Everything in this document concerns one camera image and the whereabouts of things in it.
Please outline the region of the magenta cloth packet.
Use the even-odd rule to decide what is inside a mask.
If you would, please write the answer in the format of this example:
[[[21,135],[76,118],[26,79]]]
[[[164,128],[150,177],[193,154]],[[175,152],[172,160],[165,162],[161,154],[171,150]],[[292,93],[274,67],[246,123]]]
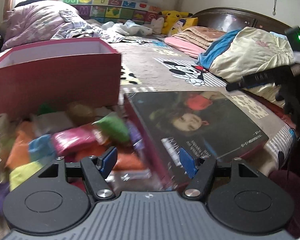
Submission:
[[[58,156],[66,156],[83,150],[96,142],[91,125],[68,129],[55,133],[51,136],[51,141]]]

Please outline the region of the light blue cloth packet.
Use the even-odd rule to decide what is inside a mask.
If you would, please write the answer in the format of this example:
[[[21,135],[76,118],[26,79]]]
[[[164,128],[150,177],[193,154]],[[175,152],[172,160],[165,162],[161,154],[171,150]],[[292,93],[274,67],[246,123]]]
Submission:
[[[37,161],[41,165],[47,165],[57,156],[50,134],[42,135],[29,143],[30,161]]]

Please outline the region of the colourful alphabet foam mat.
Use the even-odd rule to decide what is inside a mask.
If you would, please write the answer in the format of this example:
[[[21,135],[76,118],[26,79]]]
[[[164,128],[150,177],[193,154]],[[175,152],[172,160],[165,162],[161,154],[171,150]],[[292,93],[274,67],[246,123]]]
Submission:
[[[129,0],[52,0],[61,1],[76,8],[81,18],[94,19],[100,23],[125,23],[131,20],[136,24],[150,24],[159,17],[159,7]]]

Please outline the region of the Mickey Mouse bed sheet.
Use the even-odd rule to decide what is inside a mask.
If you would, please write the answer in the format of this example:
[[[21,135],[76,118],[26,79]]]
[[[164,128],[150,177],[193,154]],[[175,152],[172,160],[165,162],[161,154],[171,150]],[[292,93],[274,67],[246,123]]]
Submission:
[[[196,60],[154,38],[129,37],[111,46],[121,53],[119,105],[131,92],[217,90],[226,83],[196,64]],[[263,174],[283,166],[293,142],[293,129],[282,109],[249,91],[227,94],[268,135],[264,149],[248,158]]]

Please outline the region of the lavender striped blanket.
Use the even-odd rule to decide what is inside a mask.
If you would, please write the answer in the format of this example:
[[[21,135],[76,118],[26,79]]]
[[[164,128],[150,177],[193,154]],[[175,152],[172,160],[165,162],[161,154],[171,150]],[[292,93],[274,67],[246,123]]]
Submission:
[[[57,33],[51,37],[52,40],[97,37],[108,43],[119,43],[125,39],[123,35],[115,31],[104,30],[101,27],[88,23],[78,14],[70,10],[61,10],[59,14],[64,20],[64,24],[59,28]]]

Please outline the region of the yellow green cloth packet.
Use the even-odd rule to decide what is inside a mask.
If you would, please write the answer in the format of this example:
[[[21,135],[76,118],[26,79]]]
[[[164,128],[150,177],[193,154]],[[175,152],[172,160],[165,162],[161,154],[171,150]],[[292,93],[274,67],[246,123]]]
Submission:
[[[41,170],[43,165],[38,162],[34,161],[25,165],[21,165],[15,168],[10,173],[10,192],[29,179],[32,175],[36,172]]]

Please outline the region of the cream and blue quilt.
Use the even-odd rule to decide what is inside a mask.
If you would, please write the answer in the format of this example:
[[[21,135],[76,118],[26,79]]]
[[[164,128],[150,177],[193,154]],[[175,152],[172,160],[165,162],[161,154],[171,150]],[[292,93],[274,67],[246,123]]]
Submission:
[[[252,27],[224,34],[198,56],[200,66],[227,82],[293,62],[287,40]]]

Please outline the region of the pink floral quilt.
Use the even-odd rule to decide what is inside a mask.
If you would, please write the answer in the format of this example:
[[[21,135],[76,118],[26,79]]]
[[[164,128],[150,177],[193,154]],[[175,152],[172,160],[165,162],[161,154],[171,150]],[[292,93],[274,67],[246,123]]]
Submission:
[[[7,12],[2,22],[2,50],[23,44],[50,40],[66,24],[63,18],[78,16],[77,10],[61,1],[39,1],[19,6]]]

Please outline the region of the brown folded blanket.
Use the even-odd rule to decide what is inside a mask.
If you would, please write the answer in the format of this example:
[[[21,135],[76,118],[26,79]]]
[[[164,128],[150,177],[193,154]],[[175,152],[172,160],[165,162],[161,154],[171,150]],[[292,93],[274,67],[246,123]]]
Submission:
[[[182,40],[185,40],[207,50],[215,40],[219,39],[225,34],[226,32],[216,29],[193,26],[185,29],[180,33],[174,34],[173,37],[181,38]]]

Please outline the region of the yellow Pikachu plush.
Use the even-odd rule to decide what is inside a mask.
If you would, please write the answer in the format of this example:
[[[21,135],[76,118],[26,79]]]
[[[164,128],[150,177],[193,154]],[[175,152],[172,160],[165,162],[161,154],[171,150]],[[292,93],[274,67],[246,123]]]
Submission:
[[[165,10],[159,12],[159,15],[164,18],[164,25],[161,33],[166,36],[173,36],[198,24],[198,18],[192,17],[193,14],[189,12]]]

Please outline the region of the clear tape roll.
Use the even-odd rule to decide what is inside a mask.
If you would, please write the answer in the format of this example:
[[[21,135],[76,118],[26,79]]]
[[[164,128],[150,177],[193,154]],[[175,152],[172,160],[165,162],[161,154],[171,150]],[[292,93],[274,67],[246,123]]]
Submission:
[[[79,102],[69,103],[66,108],[66,114],[76,126],[82,126],[95,121],[94,110]]]

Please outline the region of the dark wooden headboard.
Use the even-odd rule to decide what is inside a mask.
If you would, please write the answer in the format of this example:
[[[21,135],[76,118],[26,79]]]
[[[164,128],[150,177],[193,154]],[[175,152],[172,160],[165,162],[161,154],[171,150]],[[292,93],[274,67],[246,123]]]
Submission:
[[[198,25],[201,27],[223,32],[252,27],[268,32],[273,31],[278,34],[285,34],[285,31],[290,28],[290,26],[274,18],[238,8],[209,8],[195,13],[192,17],[198,18]]]

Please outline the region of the dark box lid with portrait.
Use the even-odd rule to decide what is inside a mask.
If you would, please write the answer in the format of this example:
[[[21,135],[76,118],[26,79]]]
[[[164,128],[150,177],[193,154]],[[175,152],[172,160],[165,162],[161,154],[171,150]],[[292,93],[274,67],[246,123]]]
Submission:
[[[189,177],[180,163],[185,150],[194,158],[229,163],[264,147],[268,136],[229,98],[215,91],[132,92],[124,108],[143,157],[165,189],[183,190]]]

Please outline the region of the pink cardboard box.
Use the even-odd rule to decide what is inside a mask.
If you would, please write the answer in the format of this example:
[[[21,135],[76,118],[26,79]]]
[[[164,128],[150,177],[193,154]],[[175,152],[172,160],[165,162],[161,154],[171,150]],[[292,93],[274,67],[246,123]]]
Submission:
[[[100,38],[49,40],[0,53],[0,114],[12,120],[47,104],[63,111],[71,102],[116,105],[121,54]]]

